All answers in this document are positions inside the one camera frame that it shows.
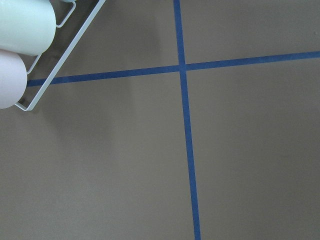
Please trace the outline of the pale pink cup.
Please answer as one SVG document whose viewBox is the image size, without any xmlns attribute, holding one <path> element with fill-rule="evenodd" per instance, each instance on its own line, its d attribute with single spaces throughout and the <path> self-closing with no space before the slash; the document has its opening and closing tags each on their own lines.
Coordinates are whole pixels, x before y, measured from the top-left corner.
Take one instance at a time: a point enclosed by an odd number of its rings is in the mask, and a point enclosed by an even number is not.
<svg viewBox="0 0 320 240">
<path fill-rule="evenodd" d="M 27 86 L 27 70 L 21 57 L 0 50 L 0 108 L 15 105 L 23 96 Z"/>
</svg>

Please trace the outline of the mint green cup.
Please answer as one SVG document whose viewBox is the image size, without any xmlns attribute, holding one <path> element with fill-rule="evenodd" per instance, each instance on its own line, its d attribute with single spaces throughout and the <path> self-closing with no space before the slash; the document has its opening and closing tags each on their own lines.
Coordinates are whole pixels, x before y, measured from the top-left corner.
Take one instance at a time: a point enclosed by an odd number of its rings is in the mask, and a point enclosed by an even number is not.
<svg viewBox="0 0 320 240">
<path fill-rule="evenodd" d="M 56 16 L 48 0 L 2 0 L 0 2 L 0 48 L 37 56 L 52 44 Z"/>
</svg>

